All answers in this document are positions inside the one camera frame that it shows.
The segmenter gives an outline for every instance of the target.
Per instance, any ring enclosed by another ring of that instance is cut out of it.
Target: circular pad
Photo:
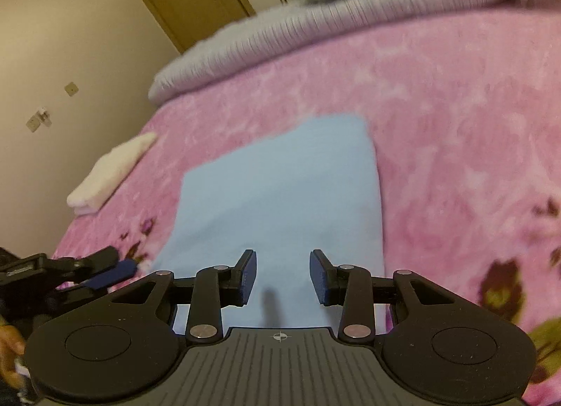
[[[122,315],[87,326],[96,319],[65,322],[63,316],[39,327],[25,351],[39,391],[61,402],[105,404],[147,390],[167,375],[179,354],[177,336],[155,315]]]
[[[481,318],[475,305],[422,311],[383,340],[382,358],[399,382],[444,404],[495,404],[522,394],[535,363],[522,330],[490,313]]]
[[[447,328],[433,336],[433,349],[443,359],[459,365],[477,365],[496,352],[496,343],[487,333],[468,327]]]
[[[121,355],[131,345],[125,330],[110,325],[92,325],[76,330],[66,339],[66,350],[74,357],[103,362]]]

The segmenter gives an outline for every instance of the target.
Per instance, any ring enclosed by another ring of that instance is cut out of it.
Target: folded towel
[[[310,251],[384,275],[378,171],[362,119],[312,119],[187,172],[172,235],[152,269],[195,276],[234,265],[245,249],[257,252],[257,279],[246,307],[222,310],[225,330],[337,328],[341,307],[318,302]],[[187,311],[178,309],[177,332]],[[383,307],[376,317],[383,333]]]
[[[100,157],[86,179],[66,199],[68,206],[76,215],[99,211],[157,137],[154,132],[138,135]]]

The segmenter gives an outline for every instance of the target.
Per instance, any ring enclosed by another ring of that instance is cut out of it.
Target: light switch
[[[72,97],[74,94],[78,92],[78,86],[76,86],[76,84],[71,81],[65,86],[65,91],[66,94]]]
[[[35,132],[41,125],[41,121],[39,120],[39,118],[37,118],[36,115],[33,115],[31,118],[29,118],[29,121],[27,121],[25,125],[31,132]]]

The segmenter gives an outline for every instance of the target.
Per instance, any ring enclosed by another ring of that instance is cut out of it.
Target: pink blanket
[[[408,268],[515,322],[538,348],[525,399],[561,400],[561,14],[494,10],[366,29],[180,96],[160,139],[57,255],[108,244],[147,268],[183,174],[317,114],[377,149],[387,271]]]

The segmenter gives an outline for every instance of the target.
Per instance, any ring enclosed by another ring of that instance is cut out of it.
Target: crosshair marking
[[[279,333],[275,333],[273,335],[273,338],[276,339],[278,342],[283,342],[285,339],[290,338],[290,336],[280,331]]]

